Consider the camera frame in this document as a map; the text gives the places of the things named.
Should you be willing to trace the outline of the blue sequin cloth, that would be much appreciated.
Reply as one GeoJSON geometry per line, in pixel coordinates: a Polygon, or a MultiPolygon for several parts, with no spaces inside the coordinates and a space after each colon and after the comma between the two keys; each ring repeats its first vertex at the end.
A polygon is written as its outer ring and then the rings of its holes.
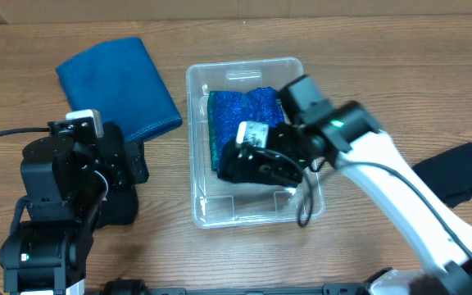
{"type": "Polygon", "coordinates": [[[225,144],[235,137],[242,121],[270,126],[284,123],[281,103],[274,88],[255,88],[247,93],[211,91],[207,101],[207,119],[211,169],[218,171],[225,144]]]}

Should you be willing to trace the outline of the black cloth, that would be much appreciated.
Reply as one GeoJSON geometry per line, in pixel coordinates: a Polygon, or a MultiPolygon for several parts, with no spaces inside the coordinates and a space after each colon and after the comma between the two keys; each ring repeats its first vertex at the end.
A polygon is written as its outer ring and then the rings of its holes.
{"type": "Polygon", "coordinates": [[[138,213],[138,194],[130,191],[112,192],[102,202],[101,215],[96,228],[108,225],[131,225],[138,213]]]}
{"type": "Polygon", "coordinates": [[[425,159],[412,169],[450,208],[472,198],[472,143],[425,159]]]}
{"type": "Polygon", "coordinates": [[[237,148],[235,138],[231,138],[221,153],[217,178],[233,184],[267,184],[266,173],[260,171],[265,163],[263,153],[237,148]]]}

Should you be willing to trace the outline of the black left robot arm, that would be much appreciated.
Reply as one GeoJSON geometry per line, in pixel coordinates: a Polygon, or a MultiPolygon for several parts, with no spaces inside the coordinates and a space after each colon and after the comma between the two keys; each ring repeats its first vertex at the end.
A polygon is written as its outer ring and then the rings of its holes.
{"type": "Polygon", "coordinates": [[[26,195],[0,249],[4,290],[66,294],[86,277],[93,232],[131,225],[136,185],[148,181],[144,147],[112,122],[98,135],[90,119],[51,121],[49,135],[22,151],[26,195]]]}

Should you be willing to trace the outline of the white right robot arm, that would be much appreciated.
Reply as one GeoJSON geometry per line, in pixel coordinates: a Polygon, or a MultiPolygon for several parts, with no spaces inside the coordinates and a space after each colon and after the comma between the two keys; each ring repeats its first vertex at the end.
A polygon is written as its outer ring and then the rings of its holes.
{"type": "Polygon", "coordinates": [[[240,123],[235,145],[248,159],[299,164],[272,143],[286,143],[305,163],[327,161],[361,188],[390,219],[420,261],[420,270],[388,270],[364,285],[366,294],[472,294],[472,226],[448,209],[411,169],[392,138],[358,102],[334,107],[303,75],[278,93],[288,125],[240,123]]]}

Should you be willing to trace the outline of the clear plastic container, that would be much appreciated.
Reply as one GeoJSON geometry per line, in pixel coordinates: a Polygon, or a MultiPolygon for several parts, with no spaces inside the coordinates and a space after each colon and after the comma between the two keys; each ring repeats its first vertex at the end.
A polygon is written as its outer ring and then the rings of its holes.
{"type": "Polygon", "coordinates": [[[296,187],[240,183],[217,178],[211,169],[207,101],[211,91],[247,93],[271,87],[278,91],[302,76],[295,57],[232,61],[190,66],[186,74],[188,132],[194,223],[204,229],[237,225],[297,222],[325,210],[320,176],[308,169],[296,187]]]}

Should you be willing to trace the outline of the dark blue folded towel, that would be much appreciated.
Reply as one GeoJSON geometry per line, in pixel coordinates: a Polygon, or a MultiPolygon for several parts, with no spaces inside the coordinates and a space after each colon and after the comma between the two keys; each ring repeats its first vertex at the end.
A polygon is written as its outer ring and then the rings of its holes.
{"type": "Polygon", "coordinates": [[[183,119],[143,41],[97,44],[56,68],[74,111],[95,109],[115,123],[125,141],[148,140],[179,128],[183,119]]]}

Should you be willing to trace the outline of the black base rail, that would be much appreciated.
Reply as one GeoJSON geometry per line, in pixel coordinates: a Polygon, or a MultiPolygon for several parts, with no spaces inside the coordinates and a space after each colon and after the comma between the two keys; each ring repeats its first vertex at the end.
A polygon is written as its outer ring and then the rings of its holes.
{"type": "Polygon", "coordinates": [[[321,287],[218,288],[149,288],[142,279],[109,281],[98,295],[361,295],[367,294],[363,283],[327,283],[321,287]]]}

